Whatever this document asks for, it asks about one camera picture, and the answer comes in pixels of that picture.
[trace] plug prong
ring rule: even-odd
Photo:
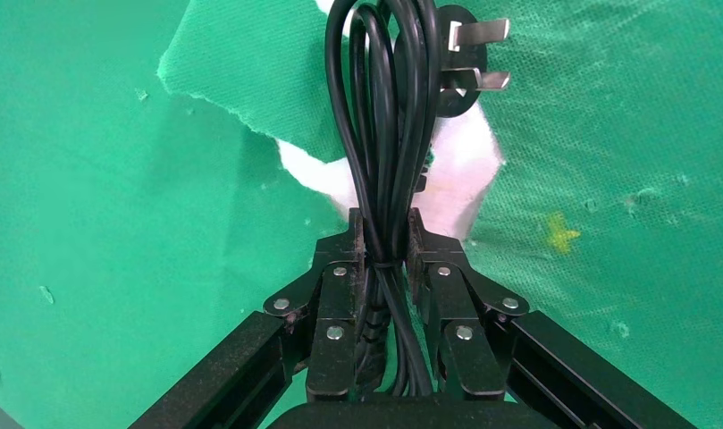
[[[441,75],[441,84],[445,89],[501,91],[510,80],[511,73],[507,71],[482,73],[474,68],[443,70]]]
[[[506,40],[511,22],[508,19],[462,24],[452,28],[454,47],[466,45],[484,45]]]

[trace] screw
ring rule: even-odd
[[[503,306],[505,308],[510,308],[512,310],[519,308],[519,301],[513,299],[513,298],[504,298],[503,299]]]
[[[290,301],[285,298],[280,298],[274,301],[274,308],[278,310],[284,310],[290,305]]]
[[[468,326],[459,326],[456,328],[456,336],[461,340],[469,341],[472,339],[472,335],[474,335],[474,332],[472,331],[472,328]]]
[[[330,326],[327,328],[327,338],[330,340],[339,340],[342,338],[342,328],[339,326]]]

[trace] cable bundle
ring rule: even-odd
[[[361,4],[356,9],[349,41],[349,106],[342,75],[342,27],[355,2],[335,0],[324,53],[332,110],[364,216],[366,252],[373,261],[358,322],[366,320],[370,305],[389,308],[398,351],[391,393],[425,396],[433,388],[408,314],[402,261],[408,210],[432,139],[440,95],[437,8],[433,0],[380,0],[377,6]],[[406,94],[396,85],[388,32],[391,15],[399,27],[396,49],[403,50],[407,65]]]

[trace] green fabric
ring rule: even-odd
[[[512,19],[490,49],[513,82],[481,98],[508,164],[475,223],[473,264],[720,427],[723,0],[459,3]],[[193,0],[159,74],[332,159],[323,37],[311,0]]]
[[[340,156],[324,14],[186,3],[0,4],[0,405],[25,427],[126,426],[341,227],[272,139]],[[473,265],[723,427],[723,0],[460,3],[513,23]]]
[[[344,228],[273,139],[164,93],[185,6],[0,3],[0,406],[28,429],[126,427]]]
[[[172,94],[209,100],[332,161],[343,152],[324,77],[325,23],[313,0],[192,0],[158,75]]]

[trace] green backdrop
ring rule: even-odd
[[[723,0],[460,3],[513,20],[491,47],[510,90],[481,98],[508,162],[474,266],[723,427]],[[312,0],[0,3],[20,424],[128,425],[343,228],[272,139],[340,156],[323,27]]]

